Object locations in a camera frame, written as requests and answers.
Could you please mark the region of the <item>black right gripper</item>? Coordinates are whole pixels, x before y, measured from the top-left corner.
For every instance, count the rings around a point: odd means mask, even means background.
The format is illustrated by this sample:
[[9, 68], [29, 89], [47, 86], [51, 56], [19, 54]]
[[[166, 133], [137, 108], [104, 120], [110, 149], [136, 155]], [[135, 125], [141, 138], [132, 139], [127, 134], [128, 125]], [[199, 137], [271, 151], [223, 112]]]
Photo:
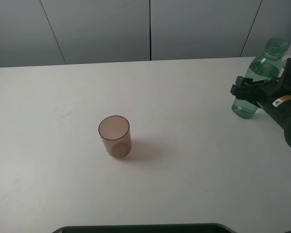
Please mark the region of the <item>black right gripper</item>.
[[239, 100], [257, 100], [257, 104], [267, 114], [273, 114], [291, 100], [291, 77], [253, 81], [238, 76], [230, 93]]

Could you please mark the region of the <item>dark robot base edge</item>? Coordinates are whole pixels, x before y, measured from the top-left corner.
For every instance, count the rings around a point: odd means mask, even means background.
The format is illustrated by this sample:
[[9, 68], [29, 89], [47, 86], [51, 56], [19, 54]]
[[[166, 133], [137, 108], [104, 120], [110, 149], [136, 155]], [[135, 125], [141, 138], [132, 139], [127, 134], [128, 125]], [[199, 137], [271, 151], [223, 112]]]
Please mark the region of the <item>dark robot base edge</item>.
[[112, 226], [66, 226], [54, 233], [234, 233], [232, 229], [217, 223], [206, 224], [154, 224]]

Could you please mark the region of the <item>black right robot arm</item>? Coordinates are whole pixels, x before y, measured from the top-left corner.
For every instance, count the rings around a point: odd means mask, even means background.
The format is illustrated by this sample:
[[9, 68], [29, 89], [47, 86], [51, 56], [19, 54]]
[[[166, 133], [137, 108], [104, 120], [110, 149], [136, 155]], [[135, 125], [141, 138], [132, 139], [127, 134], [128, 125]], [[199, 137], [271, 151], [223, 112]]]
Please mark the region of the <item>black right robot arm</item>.
[[238, 76], [231, 94], [263, 109], [284, 131], [284, 138], [291, 147], [291, 58], [286, 60], [281, 77], [254, 81]]

